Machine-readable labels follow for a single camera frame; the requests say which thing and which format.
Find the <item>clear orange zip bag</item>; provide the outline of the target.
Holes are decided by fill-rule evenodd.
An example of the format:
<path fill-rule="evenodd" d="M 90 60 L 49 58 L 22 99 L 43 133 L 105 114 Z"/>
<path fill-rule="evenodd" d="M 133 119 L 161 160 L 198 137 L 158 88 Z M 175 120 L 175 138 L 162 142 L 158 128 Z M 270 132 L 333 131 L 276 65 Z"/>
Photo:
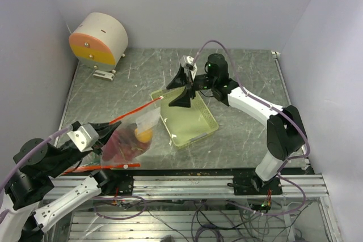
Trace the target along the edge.
<path fill-rule="evenodd" d="M 94 152 L 81 152 L 74 155 L 75 163 L 62 175 L 80 173 L 100 169 L 126 169 L 140 167 L 140 163 L 134 163 L 134 159 L 143 154 L 141 150 L 117 151 L 115 154 L 103 152 L 100 155 Z"/>

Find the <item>orange fruit toy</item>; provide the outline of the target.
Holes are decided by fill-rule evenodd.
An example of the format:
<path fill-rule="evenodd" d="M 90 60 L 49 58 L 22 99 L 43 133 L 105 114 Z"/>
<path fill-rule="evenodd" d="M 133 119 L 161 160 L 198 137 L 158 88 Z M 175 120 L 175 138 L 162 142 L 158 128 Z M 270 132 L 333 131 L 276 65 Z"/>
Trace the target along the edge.
<path fill-rule="evenodd" d="M 136 128 L 134 130 L 134 135 L 135 135 L 136 139 L 139 142 L 148 143 L 153 138 L 153 130 L 152 129 L 147 129 L 147 130 L 144 130 L 144 131 L 139 131 L 139 129 Z"/>

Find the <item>purple sweet potato toy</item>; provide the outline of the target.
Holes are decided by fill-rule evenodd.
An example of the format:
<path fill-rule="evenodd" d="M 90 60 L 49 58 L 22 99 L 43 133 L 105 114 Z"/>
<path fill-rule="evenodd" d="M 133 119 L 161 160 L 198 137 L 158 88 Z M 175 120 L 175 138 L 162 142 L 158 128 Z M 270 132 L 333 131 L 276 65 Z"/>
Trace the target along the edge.
<path fill-rule="evenodd" d="M 116 131 L 114 132 L 106 145 L 103 147 L 102 159 L 105 162 L 111 161 L 114 163 L 122 163 L 124 158 L 122 155 L 122 145 L 124 141 L 120 134 Z"/>

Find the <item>purple grape bunch toy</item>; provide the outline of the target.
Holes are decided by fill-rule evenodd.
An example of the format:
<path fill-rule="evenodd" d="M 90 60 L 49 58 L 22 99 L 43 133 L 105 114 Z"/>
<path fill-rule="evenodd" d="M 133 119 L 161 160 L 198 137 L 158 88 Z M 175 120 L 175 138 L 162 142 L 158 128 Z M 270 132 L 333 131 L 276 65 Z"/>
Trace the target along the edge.
<path fill-rule="evenodd" d="M 131 162 L 134 158 L 144 154 L 150 147 L 151 143 L 119 143 L 120 159 L 125 162 Z"/>

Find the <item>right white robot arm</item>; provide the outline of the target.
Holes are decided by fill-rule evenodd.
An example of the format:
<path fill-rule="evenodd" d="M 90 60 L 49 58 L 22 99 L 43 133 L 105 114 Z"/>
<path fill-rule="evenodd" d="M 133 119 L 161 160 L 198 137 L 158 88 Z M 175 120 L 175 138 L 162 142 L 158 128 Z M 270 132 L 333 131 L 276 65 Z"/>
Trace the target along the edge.
<path fill-rule="evenodd" d="M 307 136 L 299 111 L 293 105 L 283 107 L 270 103 L 242 88 L 230 78 L 227 61 L 219 53 L 208 56 L 204 71 L 204 74 L 197 74 L 195 60 L 182 56 L 178 72 L 167 89 L 181 87 L 183 91 L 169 105 L 189 108 L 198 91 L 211 90 L 217 101 L 248 114 L 264 125 L 268 151 L 255 168 L 255 177 L 250 180 L 251 190 L 263 194 L 291 154 L 306 144 Z"/>

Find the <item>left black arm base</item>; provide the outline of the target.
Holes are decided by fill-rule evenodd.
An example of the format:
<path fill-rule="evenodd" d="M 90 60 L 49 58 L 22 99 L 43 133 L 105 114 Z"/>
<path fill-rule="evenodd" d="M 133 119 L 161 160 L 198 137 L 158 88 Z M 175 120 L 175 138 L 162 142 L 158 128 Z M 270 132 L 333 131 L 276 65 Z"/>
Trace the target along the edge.
<path fill-rule="evenodd" d="M 91 172 L 96 180 L 101 196 L 130 196 L 133 191 L 133 178 L 120 171 L 100 169 Z"/>

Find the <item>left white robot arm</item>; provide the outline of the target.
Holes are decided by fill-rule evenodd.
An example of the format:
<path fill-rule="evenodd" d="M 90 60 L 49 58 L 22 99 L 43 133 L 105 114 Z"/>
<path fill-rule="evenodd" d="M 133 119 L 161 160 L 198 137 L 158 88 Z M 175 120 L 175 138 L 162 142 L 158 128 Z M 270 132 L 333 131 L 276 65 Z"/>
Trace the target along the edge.
<path fill-rule="evenodd" d="M 88 154 L 99 153 L 121 123 L 81 125 L 75 122 L 46 139 L 26 142 L 13 157 L 14 169 L 1 183 L 1 241 L 41 241 L 63 216 L 86 201 L 111 194 L 116 187 L 110 169 L 91 172 L 80 185 L 52 203 L 39 203 L 61 176 Z"/>

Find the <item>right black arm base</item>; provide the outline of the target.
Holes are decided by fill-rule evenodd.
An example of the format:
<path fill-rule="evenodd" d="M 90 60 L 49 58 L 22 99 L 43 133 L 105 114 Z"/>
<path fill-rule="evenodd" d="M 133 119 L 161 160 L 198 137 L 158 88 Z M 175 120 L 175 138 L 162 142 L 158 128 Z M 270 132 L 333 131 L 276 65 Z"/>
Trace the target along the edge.
<path fill-rule="evenodd" d="M 227 186 L 233 188 L 236 196 L 247 195 L 282 195 L 282 187 L 280 179 L 277 177 L 269 181 L 263 181 L 258 176 L 234 176 L 232 182 L 228 182 Z"/>

